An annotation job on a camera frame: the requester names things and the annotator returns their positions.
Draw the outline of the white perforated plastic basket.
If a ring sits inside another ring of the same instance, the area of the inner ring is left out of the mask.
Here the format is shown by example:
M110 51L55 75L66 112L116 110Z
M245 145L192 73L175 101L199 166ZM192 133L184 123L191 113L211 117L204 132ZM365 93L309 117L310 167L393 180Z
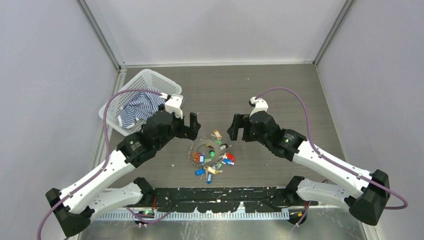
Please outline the white perforated plastic basket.
M182 88L168 77L143 69L99 110L104 128L110 126L123 136L141 130L149 117L164 106L165 112L184 123Z

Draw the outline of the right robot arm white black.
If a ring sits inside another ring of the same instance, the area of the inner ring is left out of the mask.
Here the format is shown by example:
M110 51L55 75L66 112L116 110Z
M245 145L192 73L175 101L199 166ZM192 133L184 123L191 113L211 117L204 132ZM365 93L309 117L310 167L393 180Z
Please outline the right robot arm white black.
M227 130L232 141L243 129L242 140L258 142L276 157L303 165L331 184L294 176L285 192L291 205L302 201L315 201L349 211L360 222L376 226L390 199L390 193L377 186L389 188L389 176L377 169L374 172L355 167L325 151L293 129L281 128L265 111L253 115L235 114Z

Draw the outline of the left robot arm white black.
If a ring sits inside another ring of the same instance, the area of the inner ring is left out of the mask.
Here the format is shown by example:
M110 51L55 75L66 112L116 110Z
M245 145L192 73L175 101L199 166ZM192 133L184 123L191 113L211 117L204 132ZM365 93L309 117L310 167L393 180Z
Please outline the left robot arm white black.
M189 125L174 113L159 110L147 119L141 130L129 134L100 165L67 188L51 188L45 194L50 212L69 238L86 229L100 210L110 203L97 202L101 192L120 177L154 158L173 138L195 140L201 124L197 114L189 115Z

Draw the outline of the red key tag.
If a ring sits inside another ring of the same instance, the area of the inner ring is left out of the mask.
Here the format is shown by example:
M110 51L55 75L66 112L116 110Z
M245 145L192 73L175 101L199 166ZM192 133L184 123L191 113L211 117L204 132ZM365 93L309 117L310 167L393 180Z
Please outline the red key tag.
M229 159L231 162L235 162L235 160L236 160L236 158L231 154L231 153L229 153L229 152L227 152L226 154L225 154L225 158L226 159Z

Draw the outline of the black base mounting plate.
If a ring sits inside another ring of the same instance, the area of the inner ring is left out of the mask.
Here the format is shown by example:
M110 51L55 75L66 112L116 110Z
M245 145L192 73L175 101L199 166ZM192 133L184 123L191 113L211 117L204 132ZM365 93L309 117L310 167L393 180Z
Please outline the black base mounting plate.
M131 207L152 208L161 212L234 213L243 207L247 213L274 213L295 207L303 209L307 202L295 197L284 187L152 187L145 178L141 184L141 200Z

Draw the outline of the large metal keyring with rings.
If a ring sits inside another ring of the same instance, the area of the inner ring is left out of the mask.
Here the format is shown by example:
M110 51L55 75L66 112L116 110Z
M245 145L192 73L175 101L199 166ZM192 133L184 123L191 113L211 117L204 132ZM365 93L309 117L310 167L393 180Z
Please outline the large metal keyring with rings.
M215 136L202 136L188 147L187 160L195 168L219 167L223 164L229 147L230 145ZM209 156L210 151L215 151L212 158Z

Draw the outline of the blue white striped cloth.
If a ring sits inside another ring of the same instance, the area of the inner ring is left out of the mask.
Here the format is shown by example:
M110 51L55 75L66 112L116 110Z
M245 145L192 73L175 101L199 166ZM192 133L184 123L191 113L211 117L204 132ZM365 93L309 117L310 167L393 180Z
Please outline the blue white striped cloth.
M166 99L159 92L136 91L120 107L117 117L119 126L130 129L139 121L146 121L155 112L159 106L163 105Z

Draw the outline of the yellow key tag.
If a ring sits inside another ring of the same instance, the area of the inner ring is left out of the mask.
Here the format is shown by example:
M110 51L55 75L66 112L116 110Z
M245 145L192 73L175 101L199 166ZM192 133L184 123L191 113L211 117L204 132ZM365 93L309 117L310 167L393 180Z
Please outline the yellow key tag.
M222 139L222 135L218 130L214 130L214 136L216 137L217 140L221 140Z

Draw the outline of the blue key tag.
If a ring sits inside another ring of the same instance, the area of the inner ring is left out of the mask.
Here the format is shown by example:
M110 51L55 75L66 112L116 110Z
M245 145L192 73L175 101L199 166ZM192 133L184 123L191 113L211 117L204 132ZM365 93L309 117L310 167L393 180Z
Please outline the blue key tag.
M201 176L201 175L203 175L205 172L206 172L206 171L205 171L204 169L198 169L198 170L196 170L196 171L194 172L194 174L195 174L196 176Z

